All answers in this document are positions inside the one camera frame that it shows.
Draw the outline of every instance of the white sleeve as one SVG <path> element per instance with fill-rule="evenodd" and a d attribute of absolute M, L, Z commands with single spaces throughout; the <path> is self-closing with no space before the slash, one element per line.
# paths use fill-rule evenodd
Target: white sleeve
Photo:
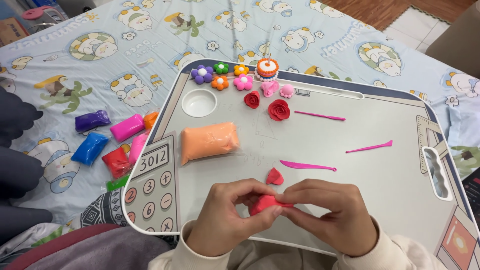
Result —
<path fill-rule="evenodd" d="M 338 261 L 332 270 L 447 270 L 447 268 L 421 244 L 396 235 L 388 237 L 375 219 L 379 237 L 375 248 L 361 257 L 337 253 Z"/>
<path fill-rule="evenodd" d="M 165 252 L 148 263 L 148 270 L 225 270 L 230 252 L 218 257 L 205 257 L 191 250 L 184 239 L 188 238 L 195 221 L 185 223 L 180 231 L 177 248 Z"/>

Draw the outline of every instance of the orange clay flower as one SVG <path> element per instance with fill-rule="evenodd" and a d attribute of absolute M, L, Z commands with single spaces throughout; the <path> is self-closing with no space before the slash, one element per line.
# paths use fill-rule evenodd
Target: orange clay flower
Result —
<path fill-rule="evenodd" d="M 240 64 L 239 66 L 233 67 L 233 73 L 235 74 L 235 76 L 240 76 L 240 74 L 246 75 L 248 71 L 250 70 L 244 64 Z"/>
<path fill-rule="evenodd" d="M 212 87 L 216 88 L 218 91 L 222 91 L 224 88 L 228 87 L 228 79 L 225 76 L 218 77 L 216 76 L 212 81 Z"/>

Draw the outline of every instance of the red clay rose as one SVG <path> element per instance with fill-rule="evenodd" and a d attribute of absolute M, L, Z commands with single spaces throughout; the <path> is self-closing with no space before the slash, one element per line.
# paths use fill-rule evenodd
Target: red clay rose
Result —
<path fill-rule="evenodd" d="M 260 105 L 260 94 L 258 91 L 252 91 L 245 95 L 243 101 L 245 101 L 248 107 L 256 109 Z"/>
<path fill-rule="evenodd" d="M 268 114 L 270 114 L 270 118 L 275 121 L 287 119 L 290 117 L 288 103 L 282 99 L 274 100 L 270 105 L 268 105 Z"/>

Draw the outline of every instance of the white bowl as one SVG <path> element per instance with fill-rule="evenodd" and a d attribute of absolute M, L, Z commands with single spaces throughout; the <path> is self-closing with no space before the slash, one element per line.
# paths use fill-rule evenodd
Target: white bowl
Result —
<path fill-rule="evenodd" d="M 215 110 L 216 96 L 207 89 L 195 89 L 181 100 L 182 110 L 192 117 L 204 117 Z"/>

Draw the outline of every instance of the blue clay pack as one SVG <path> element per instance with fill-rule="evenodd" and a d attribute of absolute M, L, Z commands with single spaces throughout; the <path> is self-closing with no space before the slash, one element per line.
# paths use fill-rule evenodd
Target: blue clay pack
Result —
<path fill-rule="evenodd" d="M 85 165 L 92 165 L 100 152 L 107 144 L 108 138 L 102 134 L 90 133 L 84 142 L 78 147 L 72 156 L 72 161 L 81 162 Z"/>
<path fill-rule="evenodd" d="M 101 125 L 111 124 L 108 114 L 104 110 L 87 113 L 75 117 L 75 130 L 77 132 L 85 132 Z"/>

